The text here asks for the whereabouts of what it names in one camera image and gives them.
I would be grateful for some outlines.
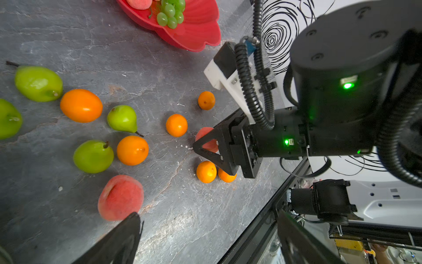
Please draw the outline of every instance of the status light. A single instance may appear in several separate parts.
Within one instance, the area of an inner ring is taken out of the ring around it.
[[[351,82],[348,82],[348,83],[345,83],[344,85],[343,85],[343,88],[344,89],[350,89],[350,88],[353,88],[354,87],[354,84],[353,83],[351,83]]]

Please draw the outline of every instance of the black swirl drawing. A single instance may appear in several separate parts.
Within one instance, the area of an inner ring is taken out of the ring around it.
[[[317,19],[314,9],[312,0],[264,1],[262,41],[267,49],[274,74],[287,70],[290,63],[290,46],[298,34]]]

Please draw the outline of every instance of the tangerine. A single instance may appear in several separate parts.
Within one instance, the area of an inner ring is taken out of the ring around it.
[[[140,164],[148,156],[148,143],[138,136],[127,136],[117,145],[117,157],[126,165]]]
[[[202,92],[198,97],[199,107],[203,110],[211,110],[215,105],[215,97],[211,92]]]
[[[180,114],[173,114],[165,123],[165,128],[167,129],[167,132],[178,138],[183,136],[187,131],[187,121],[186,118],[184,118]]]
[[[201,162],[196,168],[196,176],[203,183],[212,182],[217,176],[217,169],[214,163],[210,161]]]
[[[232,182],[236,179],[236,176],[237,174],[232,176],[226,173],[225,171],[223,171],[221,168],[218,169],[218,177],[220,177],[220,179],[223,180],[224,182]]]
[[[89,123],[99,118],[103,103],[94,93],[85,89],[73,89],[63,95],[60,109],[71,120]]]

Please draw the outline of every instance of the mounting bolt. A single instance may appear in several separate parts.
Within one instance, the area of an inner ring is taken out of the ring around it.
[[[311,60],[320,60],[324,57],[324,54],[322,53],[317,53],[314,56],[312,56]]]
[[[381,38],[387,37],[387,35],[388,35],[388,32],[386,30],[380,30],[380,31],[377,31],[377,32],[372,33],[369,36],[369,38],[370,39],[376,39],[376,38],[377,39],[381,39]]]
[[[358,11],[356,11],[357,18],[359,18],[359,19],[363,18],[363,15],[366,12],[368,12],[369,10],[371,10],[371,8],[369,6],[362,7],[361,9],[359,9]]]
[[[317,31],[314,29],[314,30],[309,31],[309,32],[306,34],[306,36],[307,36],[307,37],[309,37],[309,36],[315,35],[316,33],[317,33]]]

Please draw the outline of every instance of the red flower-shaped bowl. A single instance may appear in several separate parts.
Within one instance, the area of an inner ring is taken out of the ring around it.
[[[151,19],[149,9],[137,10],[128,5],[126,0],[117,0],[123,11],[140,26],[154,30],[170,45],[180,49],[200,52],[205,45],[217,46],[221,41],[218,6],[215,0],[186,0],[183,12],[184,21],[176,29],[162,27],[157,23],[157,12],[154,11]],[[160,2],[152,1],[152,10],[157,10]]]

